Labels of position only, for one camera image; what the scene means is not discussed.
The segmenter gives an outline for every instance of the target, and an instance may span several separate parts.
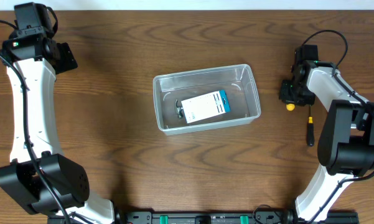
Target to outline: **white object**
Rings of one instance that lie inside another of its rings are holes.
[[[336,188],[337,184],[344,179],[353,178],[351,174],[336,174],[329,175],[326,167],[319,165],[317,172],[314,174],[310,181],[310,184],[305,189],[303,194],[299,195],[296,199],[296,212],[299,218],[303,218],[306,221],[318,212],[319,207],[322,207],[328,197]],[[346,182],[337,191],[332,200],[324,208],[324,210],[314,220],[319,222],[327,218],[327,214],[331,206],[335,203],[336,199],[340,194],[349,186],[352,182]]]
[[[348,100],[351,103],[360,103],[354,97],[350,96],[349,93],[339,85],[336,79],[332,76],[332,69],[328,67],[313,68],[310,71],[307,79],[307,87],[313,92],[321,103],[325,106],[328,111],[332,100]],[[352,90],[350,85],[340,76],[339,70],[335,70],[338,78],[342,83],[349,89]],[[364,97],[356,93],[363,101],[368,101]]]
[[[45,59],[35,61],[33,58],[14,63],[21,75],[25,78],[29,88],[28,97],[28,125],[30,141],[33,143],[33,152],[36,158],[42,157],[42,152],[61,154],[55,124],[54,113],[54,83],[57,79],[51,64]],[[24,121],[23,98],[21,83],[14,71],[7,67],[7,74],[11,81],[12,95],[14,97],[14,142],[10,154],[10,162],[30,160],[27,149],[24,147]]]
[[[24,0],[0,1],[0,10],[14,10]],[[54,10],[374,10],[374,0],[40,0]]]
[[[225,113],[220,92],[207,93],[181,101],[187,123],[200,121]]]
[[[90,196],[83,207],[67,208],[66,211],[69,215],[75,212],[92,223],[112,224],[115,221],[115,213],[112,202],[107,199],[102,199],[93,191],[90,191]],[[59,211],[56,215],[63,216],[61,211]],[[77,217],[73,219],[81,223],[86,223]]]
[[[261,114],[259,96],[249,65],[232,65],[168,75],[153,80],[154,106],[158,128],[166,135],[249,124]],[[177,117],[176,100],[224,90],[230,112],[200,124],[188,124]]]

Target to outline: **white wall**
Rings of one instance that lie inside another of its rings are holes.
[[[0,0],[0,10],[33,0]],[[374,0],[36,0],[54,10],[374,9]]]

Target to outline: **green strip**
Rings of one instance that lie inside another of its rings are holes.
[[[160,224],[168,224],[169,223],[169,217],[167,215],[161,215]]]
[[[247,215],[241,215],[241,224],[249,224],[249,217]]]

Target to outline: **wood grain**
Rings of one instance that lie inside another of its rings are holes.
[[[374,11],[68,11],[58,12],[57,42],[68,42],[79,68],[55,84],[58,135],[90,185],[121,208],[157,211],[288,207],[318,166],[306,146],[308,108],[288,112],[278,100],[293,51],[321,29],[346,35],[342,76],[374,101]],[[13,21],[13,12],[0,12]],[[11,28],[0,25],[0,46]],[[323,34],[321,60],[336,61],[342,41]],[[261,116],[246,126],[178,136],[157,128],[156,75],[247,63]],[[316,140],[326,110],[312,109]],[[0,167],[12,147],[12,95],[0,62]],[[374,179],[352,184],[334,209],[356,210],[374,223]],[[0,223],[43,223],[0,189]]]

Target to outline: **wooden table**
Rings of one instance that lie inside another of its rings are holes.
[[[308,107],[278,100],[291,78],[294,49],[321,29],[345,34],[342,76],[374,101],[374,11],[68,11],[57,12],[57,42],[68,42],[79,68],[58,75],[55,112],[66,156],[87,171],[91,189],[126,210],[252,211],[289,207],[318,166],[306,146]],[[13,12],[0,19],[14,20]],[[0,24],[0,47],[11,28]],[[321,60],[338,61],[342,41],[321,34]],[[152,102],[156,75],[247,63],[261,116],[250,125],[165,136]],[[12,95],[0,62],[0,167],[9,163]],[[312,108],[318,140],[325,117]],[[334,209],[374,223],[374,179],[352,184]],[[43,223],[0,189],[0,223]]]

